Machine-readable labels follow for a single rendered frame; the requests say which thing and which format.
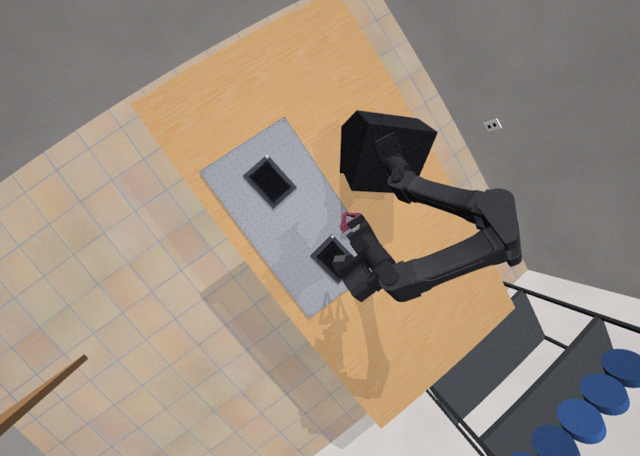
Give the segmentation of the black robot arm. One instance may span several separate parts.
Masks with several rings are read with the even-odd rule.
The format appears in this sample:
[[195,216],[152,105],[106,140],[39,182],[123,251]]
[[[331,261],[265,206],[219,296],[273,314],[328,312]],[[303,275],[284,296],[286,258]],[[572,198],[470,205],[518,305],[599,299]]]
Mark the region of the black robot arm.
[[396,301],[406,302],[475,270],[503,262],[510,267],[521,263],[515,198],[508,190],[465,190],[417,176],[407,164],[394,132],[376,140],[374,146],[388,185],[400,201],[455,214],[476,224],[480,231],[428,256],[398,263],[383,247],[373,247],[364,259],[369,245],[359,236],[350,242],[357,256],[334,256],[332,263],[354,298],[363,302],[383,288]]

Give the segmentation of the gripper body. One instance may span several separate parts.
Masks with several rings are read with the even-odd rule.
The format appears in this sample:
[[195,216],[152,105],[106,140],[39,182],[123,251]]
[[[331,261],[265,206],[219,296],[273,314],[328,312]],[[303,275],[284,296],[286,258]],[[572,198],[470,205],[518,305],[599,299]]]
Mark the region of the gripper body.
[[354,232],[351,231],[346,236],[348,237],[350,242],[352,242],[359,236],[362,236],[362,238],[368,243],[369,248],[366,250],[364,254],[364,259],[365,259],[365,256],[370,249],[372,249],[373,247],[382,247],[382,245],[379,243],[379,240],[375,236],[374,231],[370,227],[369,223],[365,220],[365,217],[363,216],[363,214],[360,214],[356,218],[352,219],[348,223],[348,226],[350,227],[350,229],[353,229],[358,224],[360,225],[359,229],[357,229]]

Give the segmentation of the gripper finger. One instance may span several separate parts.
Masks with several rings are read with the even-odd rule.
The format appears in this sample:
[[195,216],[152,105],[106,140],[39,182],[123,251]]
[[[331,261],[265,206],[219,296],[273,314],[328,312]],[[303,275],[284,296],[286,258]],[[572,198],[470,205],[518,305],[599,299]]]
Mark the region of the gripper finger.
[[346,216],[350,216],[350,217],[352,217],[352,218],[354,219],[354,218],[356,218],[357,216],[359,216],[360,214],[361,214],[361,213],[349,213],[349,212],[345,212],[345,213],[342,215],[342,221],[341,221],[341,226],[340,226],[340,228],[341,228],[342,232],[345,232],[345,231],[347,231],[348,229],[350,229],[350,227],[348,226],[348,223],[349,223],[352,219],[351,219],[350,221],[346,222]]

